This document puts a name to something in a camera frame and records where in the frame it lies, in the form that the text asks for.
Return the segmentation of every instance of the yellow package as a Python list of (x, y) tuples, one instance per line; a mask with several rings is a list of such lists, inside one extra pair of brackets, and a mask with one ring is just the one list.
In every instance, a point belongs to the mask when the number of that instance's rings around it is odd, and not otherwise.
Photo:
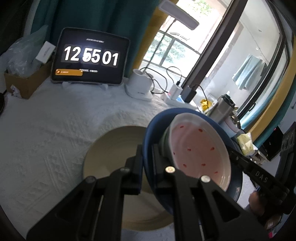
[(202, 111), (205, 111), (206, 109), (210, 108), (212, 106), (212, 102), (208, 100), (209, 106), (207, 105), (207, 100), (206, 99), (202, 99), (200, 101), (200, 103), (202, 104)]
[(237, 141), (244, 156), (250, 156), (255, 153), (251, 133), (241, 134), (237, 137)]

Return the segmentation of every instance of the finger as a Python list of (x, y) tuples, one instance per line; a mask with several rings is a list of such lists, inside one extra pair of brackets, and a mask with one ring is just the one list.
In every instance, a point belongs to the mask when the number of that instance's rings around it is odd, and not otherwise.
[(272, 229), (274, 226), (276, 226), (279, 221), (281, 220), (281, 215), (276, 214), (274, 216), (271, 217), (271, 219), (269, 219), (266, 224), (265, 224), (265, 228), (266, 229)]
[(262, 216), (264, 214), (264, 205), (260, 201), (260, 196), (257, 192), (253, 192), (250, 195), (249, 204), (252, 212), (255, 215)]

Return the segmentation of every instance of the tablet screen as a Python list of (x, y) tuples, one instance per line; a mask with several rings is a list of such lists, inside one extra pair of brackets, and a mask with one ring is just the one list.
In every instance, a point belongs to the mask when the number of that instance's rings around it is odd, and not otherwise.
[(121, 84), (128, 47), (127, 38), (65, 28), (58, 41), (52, 80)]

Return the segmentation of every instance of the towel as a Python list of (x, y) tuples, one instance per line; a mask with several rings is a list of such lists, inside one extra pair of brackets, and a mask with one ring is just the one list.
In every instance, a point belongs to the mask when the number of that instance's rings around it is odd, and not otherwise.
[(249, 54), (232, 79), (240, 90), (250, 90), (250, 87), (259, 80), (263, 68), (264, 61)]

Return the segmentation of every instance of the yellow wall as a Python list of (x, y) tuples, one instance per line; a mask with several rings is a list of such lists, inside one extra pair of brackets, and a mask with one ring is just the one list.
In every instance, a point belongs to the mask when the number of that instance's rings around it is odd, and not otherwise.
[(265, 130), (271, 120), (274, 118), (276, 113), (279, 111), (281, 105), (283, 104), (294, 77), (296, 75), (296, 37), (294, 36), (294, 45), (293, 45), (293, 53), (290, 59), (290, 63), (288, 68), (285, 71), (282, 82), (276, 91), (274, 97), (271, 102), (260, 116), (258, 121), (254, 124), (254, 126), (250, 129), (252, 135), (252, 141), (255, 141), (258, 136)]
[[(178, 0), (171, 0), (173, 3), (177, 3)], [(156, 36), (157, 32), (159, 31), (161, 25), (164, 23), (166, 18), (168, 17), (167, 14), (160, 11), (158, 7), (155, 9), (152, 18), (149, 22), (149, 25), (145, 31), (145, 34), (143, 36), (140, 49), (138, 51), (138, 54), (135, 58), (135, 61), (133, 63), (133, 69), (138, 69), (150, 44), (152, 43), (154, 37)]]

